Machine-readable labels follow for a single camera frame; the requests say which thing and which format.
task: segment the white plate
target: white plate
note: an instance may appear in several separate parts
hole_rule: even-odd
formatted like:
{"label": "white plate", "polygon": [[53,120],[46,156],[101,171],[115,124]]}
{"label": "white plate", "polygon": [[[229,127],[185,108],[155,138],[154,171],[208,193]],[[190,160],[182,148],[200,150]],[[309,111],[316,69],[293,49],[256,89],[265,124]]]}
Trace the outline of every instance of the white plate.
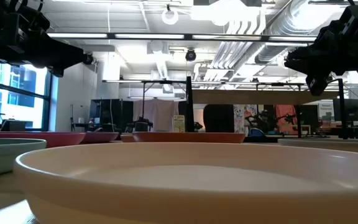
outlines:
{"label": "white plate", "polygon": [[358,154],[124,143],[29,152],[18,186],[42,224],[358,223]]}
{"label": "white plate", "polygon": [[279,139],[278,143],[283,146],[312,147],[318,149],[334,149],[340,151],[358,152],[358,139]]}

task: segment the teal plate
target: teal plate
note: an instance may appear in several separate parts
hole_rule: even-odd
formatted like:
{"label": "teal plate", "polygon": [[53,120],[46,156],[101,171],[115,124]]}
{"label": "teal plate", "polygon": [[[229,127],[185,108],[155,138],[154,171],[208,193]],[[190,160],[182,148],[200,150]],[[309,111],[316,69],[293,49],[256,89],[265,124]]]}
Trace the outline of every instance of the teal plate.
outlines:
{"label": "teal plate", "polygon": [[12,171],[17,156],[46,147],[41,139],[0,139],[0,174]]}

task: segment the monitor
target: monitor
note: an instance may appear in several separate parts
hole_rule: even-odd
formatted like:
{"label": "monitor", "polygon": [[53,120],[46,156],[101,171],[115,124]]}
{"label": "monitor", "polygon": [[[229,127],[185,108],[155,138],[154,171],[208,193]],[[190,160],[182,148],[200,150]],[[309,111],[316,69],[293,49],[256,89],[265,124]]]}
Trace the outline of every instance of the monitor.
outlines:
{"label": "monitor", "polygon": [[[333,100],[335,121],[341,120],[341,106],[339,99]],[[345,99],[345,112],[347,121],[358,121],[358,99]]]}

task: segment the plate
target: plate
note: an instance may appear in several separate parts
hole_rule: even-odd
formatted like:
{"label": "plate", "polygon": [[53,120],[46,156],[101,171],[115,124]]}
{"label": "plate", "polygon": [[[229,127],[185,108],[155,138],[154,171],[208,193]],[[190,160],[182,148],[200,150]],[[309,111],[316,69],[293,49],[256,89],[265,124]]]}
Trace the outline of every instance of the plate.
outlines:
{"label": "plate", "polygon": [[151,133],[134,132],[137,142],[216,142],[242,143],[245,134],[241,133]]}
{"label": "plate", "polygon": [[81,144],[92,144],[92,143],[109,143],[116,140],[119,133],[109,132],[88,132],[85,133],[84,140]]}
{"label": "plate", "polygon": [[283,146],[312,147],[319,149],[334,149],[340,151],[358,152],[358,139],[279,139]]}
{"label": "plate", "polygon": [[45,149],[46,145],[47,142],[40,139],[0,139],[0,174],[12,171],[18,155]]}
{"label": "plate", "polygon": [[44,139],[47,141],[47,148],[77,145],[84,137],[85,133],[0,131],[0,138]]}
{"label": "plate", "polygon": [[358,153],[95,144],[28,152],[14,173],[42,224],[358,223]]}

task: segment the red plate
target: red plate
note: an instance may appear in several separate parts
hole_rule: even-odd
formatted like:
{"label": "red plate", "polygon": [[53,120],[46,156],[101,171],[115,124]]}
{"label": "red plate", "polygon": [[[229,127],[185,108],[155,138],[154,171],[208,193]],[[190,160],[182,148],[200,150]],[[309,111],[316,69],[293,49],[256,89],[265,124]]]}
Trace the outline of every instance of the red plate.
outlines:
{"label": "red plate", "polygon": [[85,133],[0,131],[0,138],[44,139],[47,141],[47,147],[77,145],[84,137]]}
{"label": "red plate", "polygon": [[85,138],[82,140],[81,144],[92,144],[92,143],[109,143],[116,140],[119,133],[109,133],[109,132],[95,132],[95,133],[85,133]]}
{"label": "red plate", "polygon": [[122,142],[124,143],[127,143],[127,142],[136,142],[135,139],[134,139],[134,136],[132,134],[122,134],[121,135],[121,140]]}
{"label": "red plate", "polygon": [[240,133],[133,133],[137,142],[215,142],[242,143],[245,134]]}

